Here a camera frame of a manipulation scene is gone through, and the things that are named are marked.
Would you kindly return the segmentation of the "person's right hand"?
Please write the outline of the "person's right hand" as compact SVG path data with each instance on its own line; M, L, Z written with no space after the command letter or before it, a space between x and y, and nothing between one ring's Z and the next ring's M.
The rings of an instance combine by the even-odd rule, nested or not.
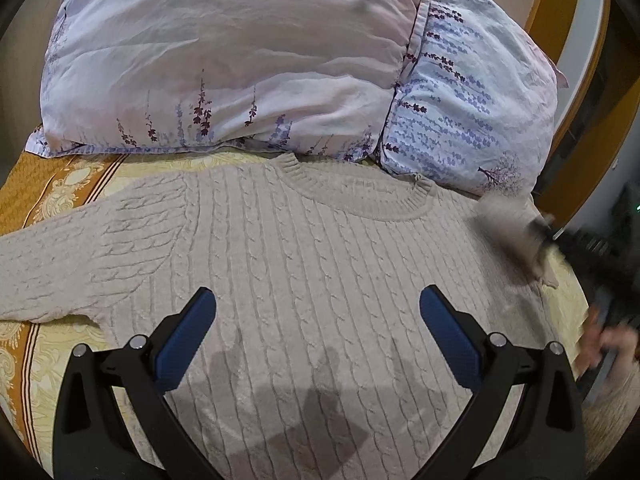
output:
M625 324L603 327L598 318L599 309L590 306L582 324L582 336L578 340L578 356L575 360L577 373L582 375L586 370L596 368L604 350L615 350L617 356L608 378L612 382L622 380L630 373L631 365L639 355L639 334Z

